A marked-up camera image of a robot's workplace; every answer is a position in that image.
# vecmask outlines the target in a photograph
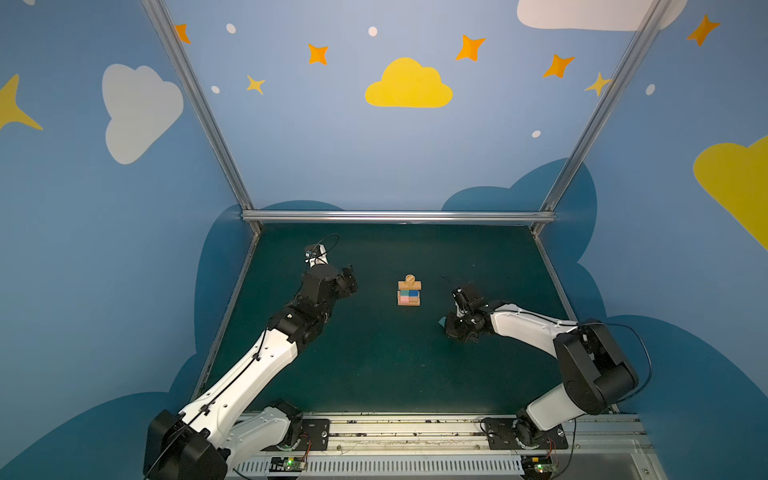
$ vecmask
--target wooden block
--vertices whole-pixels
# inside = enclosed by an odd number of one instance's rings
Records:
[[[416,281],[416,277],[413,275],[406,275],[405,282],[398,282],[397,288],[400,290],[421,290],[422,283]]]

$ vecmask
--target white robotic arm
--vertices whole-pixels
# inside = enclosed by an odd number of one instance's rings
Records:
[[[301,413],[278,401],[237,423],[267,383],[322,331],[337,299],[357,291],[352,266],[328,264],[317,244],[306,250],[310,268],[294,298],[267,324],[248,352],[216,384],[178,415],[164,410],[152,421],[144,478],[221,480],[233,465],[271,446],[295,447]]]
[[[456,314],[445,319],[445,332],[461,341],[479,333],[509,336],[558,360],[563,383],[521,409],[515,421],[520,446],[533,448],[545,432],[585,413],[597,415],[637,386],[637,373],[601,323],[577,323],[522,309],[514,303],[489,302],[470,283],[453,291]]]

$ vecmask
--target blue wall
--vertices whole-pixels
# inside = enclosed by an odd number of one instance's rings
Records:
[[[252,233],[186,98],[134,163],[107,149],[107,67],[179,85],[139,0],[3,2],[0,45],[0,88],[18,75],[15,103],[42,127],[4,124],[0,101],[0,478],[136,478]]]
[[[687,37],[705,15],[720,26],[699,46]],[[693,172],[712,145],[768,135],[768,65],[757,60],[767,15],[764,2],[690,0],[541,235],[580,318],[645,338],[654,380],[622,406],[640,413],[670,480],[742,478],[705,459],[741,457],[741,439],[768,428],[768,251]],[[644,369],[635,341],[617,335]],[[750,455],[750,472],[766,467]]]
[[[598,72],[610,78],[633,34],[532,28],[507,1],[167,3],[187,26],[184,47],[257,208],[313,200],[344,210],[448,210],[466,204],[452,198],[458,192],[509,189],[570,154],[598,102],[585,88]],[[463,35],[485,38],[476,62],[456,60]],[[308,44],[328,46],[327,65],[309,63]],[[562,78],[545,78],[555,54],[574,60]],[[435,68],[453,90],[450,103],[367,103],[366,89],[401,57]],[[263,94],[247,91],[248,76],[264,80]],[[490,200],[468,204],[540,206]]]

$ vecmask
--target metal rail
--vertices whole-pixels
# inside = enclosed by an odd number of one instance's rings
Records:
[[[650,45],[654,42],[654,39],[659,32],[661,19],[671,1],[672,0],[654,0],[650,5],[648,12],[645,14],[645,18],[643,18],[640,27],[637,29],[637,33],[635,33],[632,38],[624,56],[619,61],[619,64],[611,77],[611,83],[608,84],[608,90],[601,96],[597,107],[595,107],[592,115],[587,121],[587,126],[584,128],[584,131],[581,132],[581,136],[576,142],[574,150],[565,161],[558,178],[554,181],[554,185],[552,185],[544,203],[541,205],[541,211],[554,211],[554,208],[563,197],[565,190],[568,188],[571,180],[573,180],[574,175],[576,175],[578,168],[584,162],[589,150],[592,148],[595,140],[597,140],[603,126],[605,126],[605,122],[608,120],[608,117],[611,116],[611,112],[614,110],[619,98],[621,98],[621,94],[624,93],[624,90],[634,76],[634,72],[637,70],[637,67],[640,66]],[[534,235],[537,236],[543,227],[543,223],[537,222],[532,227]]]
[[[384,210],[245,210],[243,220],[289,222],[480,222],[480,223],[550,223],[553,212],[442,212]]]

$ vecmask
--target black cable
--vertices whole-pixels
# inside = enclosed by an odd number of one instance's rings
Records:
[[[266,325],[264,326],[264,333],[261,334],[261,336],[263,336],[263,338],[261,339],[261,343],[259,344],[259,349],[256,351],[256,355],[254,356],[254,358],[256,359],[257,362],[261,361],[261,356],[260,356],[261,355],[261,347],[263,347],[264,346],[264,342],[266,342],[266,329],[269,328],[269,326],[270,326],[270,323],[267,322]]]
[[[320,258],[320,257],[322,257],[323,255],[327,255],[327,254],[328,254],[328,252],[330,252],[331,250],[333,250],[334,248],[336,248],[336,245],[338,245],[338,244],[339,244],[339,240],[341,240],[341,237],[339,236],[339,234],[338,234],[338,233],[329,233],[328,235],[325,235],[323,238],[321,238],[319,242],[315,243],[315,246],[314,246],[314,247],[312,247],[312,253],[315,253],[315,249],[316,249],[317,247],[319,247],[319,246],[320,246],[320,245],[323,243],[323,241],[324,241],[326,238],[328,238],[328,237],[336,237],[336,242],[335,242],[335,243],[334,243],[334,244],[333,244],[333,245],[332,245],[330,248],[326,248],[326,251],[325,251],[325,253],[321,253],[321,252],[318,250],[318,256],[317,256],[317,257],[314,257],[314,258]]]
[[[554,475],[552,475],[549,480],[553,480],[554,478],[559,477],[563,474],[566,470],[568,470],[568,466],[571,464],[571,459],[574,458],[574,447],[576,446],[576,419],[574,419],[574,436],[571,437],[571,454],[568,456],[568,463],[565,464],[565,467]]]
[[[586,323],[580,323],[579,325],[580,326],[582,326],[582,325],[583,326],[586,326],[586,325],[623,326],[624,328],[628,328],[628,329],[632,330],[632,333],[634,333],[634,335],[640,341],[640,345],[643,347],[643,351],[645,351],[645,358],[648,360],[648,378],[645,379],[645,382],[643,382],[643,385],[641,385],[641,387],[639,389],[637,389],[634,392],[632,392],[631,394],[625,396],[623,399],[617,400],[616,403],[621,403],[621,402],[623,402],[625,400],[629,400],[632,397],[634,397],[635,395],[637,395],[638,393],[642,392],[643,389],[645,389],[645,387],[650,382],[650,378],[654,375],[654,364],[650,360],[650,354],[648,353],[648,349],[645,347],[645,342],[643,341],[642,338],[640,338],[640,335],[637,333],[637,331],[635,331],[635,329],[632,328],[631,326],[624,325],[623,323],[586,322]]]
[[[237,473],[239,476],[241,476],[241,477],[245,478],[245,480],[253,480],[253,478],[251,478],[251,477],[246,477],[246,476],[245,476],[245,475],[243,475],[242,473],[238,472],[238,471],[237,471],[237,468],[232,468],[232,471],[233,471],[233,472],[235,472],[235,473]]]
[[[453,283],[452,279],[458,280],[460,282],[463,282],[464,280],[462,278],[459,278],[457,276],[449,276],[449,275],[441,275],[440,278],[444,279],[446,282],[450,283],[451,285],[455,286],[456,289],[460,289],[461,287]]]
[[[552,319],[547,318],[546,316],[539,315],[536,312],[530,312],[530,311],[528,311],[528,310],[526,310],[524,308],[521,308],[521,307],[518,307],[518,308],[519,308],[519,310],[517,312],[512,312],[512,313],[527,313],[528,315],[537,316],[538,318],[540,318],[542,320],[547,320],[549,323],[557,323],[557,322],[553,321]]]

